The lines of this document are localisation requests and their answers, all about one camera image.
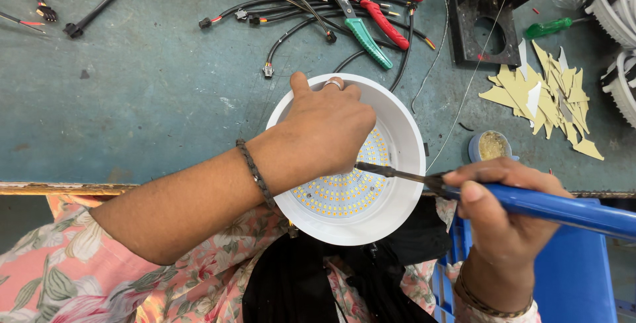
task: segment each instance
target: blue soldering iron handle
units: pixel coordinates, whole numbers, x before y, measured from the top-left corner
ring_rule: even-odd
[[[636,213],[600,205],[598,199],[568,199],[501,184],[485,184],[505,211],[636,241]],[[445,187],[447,196],[459,200],[458,188]]]

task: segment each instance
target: workbench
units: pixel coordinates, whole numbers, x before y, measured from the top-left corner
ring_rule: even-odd
[[[338,31],[338,41],[326,43],[314,23],[281,44],[274,77],[266,79],[261,68],[267,52],[301,17],[253,26],[230,16],[207,31],[197,26],[200,19],[248,0],[116,0],[82,37],[71,40],[62,33],[66,23],[78,22],[100,1],[47,0],[60,20],[46,26],[45,35],[0,22],[0,192],[112,194],[187,168],[232,148],[236,138],[265,130],[275,105],[290,90],[294,71],[308,77],[330,73],[361,49]],[[0,0],[0,10],[26,21],[40,21],[34,8],[34,0]],[[406,10],[401,13],[406,19]],[[532,23],[564,16],[580,14],[549,0],[532,0],[514,11],[519,38]],[[371,19],[364,21],[375,27]],[[443,0],[424,0],[415,13],[416,28],[441,51],[415,102],[415,120],[430,152],[427,164],[446,140],[474,71],[474,64],[452,62],[449,37],[440,48],[444,23]],[[543,129],[533,136],[527,120],[478,98],[492,86],[487,76],[498,72],[497,65],[482,63],[459,117],[475,132],[457,125],[429,172],[468,164],[473,134],[497,130],[523,164],[552,169],[572,192],[633,196],[636,130],[598,85],[618,45],[596,21],[537,43],[555,55],[562,46],[570,66],[584,69],[583,89],[592,99],[588,138],[605,161],[574,151],[559,130],[551,140]],[[395,91],[407,107],[437,54],[418,38],[413,46]],[[384,51],[392,70],[362,56],[345,72],[389,87],[401,53]],[[539,72],[530,44],[528,59]]]

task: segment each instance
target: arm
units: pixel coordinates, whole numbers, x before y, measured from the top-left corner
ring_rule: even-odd
[[[294,103],[285,121],[246,144],[273,195],[351,170],[375,125],[373,109],[359,102],[360,89],[354,85],[340,91],[330,84],[312,92],[305,75],[297,72],[291,87]],[[132,252],[166,265],[261,202],[245,160],[231,149],[144,184],[94,208],[91,215]]]
[[[508,158],[461,167],[446,174],[444,181],[461,187],[458,214],[471,220],[474,231],[473,248],[458,282],[462,280],[476,299],[494,310],[523,310],[531,302],[534,260],[559,225],[508,214],[492,193],[475,181],[500,182],[563,197],[572,195],[563,189],[556,177]],[[465,303],[473,302],[461,284],[455,285],[455,291]]]

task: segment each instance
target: black fabric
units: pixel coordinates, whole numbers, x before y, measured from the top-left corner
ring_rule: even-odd
[[[435,199],[423,197],[409,218],[388,237],[362,246],[336,246],[300,232],[285,234],[269,246],[254,267],[243,295],[245,323],[337,323],[324,256],[339,255],[355,274],[357,288],[381,323],[434,323],[399,286],[405,265],[437,259],[451,241]]]
[[[300,233],[269,246],[256,263],[243,295],[245,323],[338,322],[323,243]]]
[[[421,197],[408,219],[381,241],[391,247],[404,266],[440,259],[453,245],[432,196]]]

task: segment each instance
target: ring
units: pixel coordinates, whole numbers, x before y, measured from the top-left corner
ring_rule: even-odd
[[[322,87],[324,88],[325,85],[328,85],[330,83],[333,83],[333,84],[337,85],[338,88],[340,88],[340,91],[342,91],[342,86],[340,85],[340,83],[338,83],[337,81],[334,81],[334,80],[329,80],[329,81],[325,82]]]

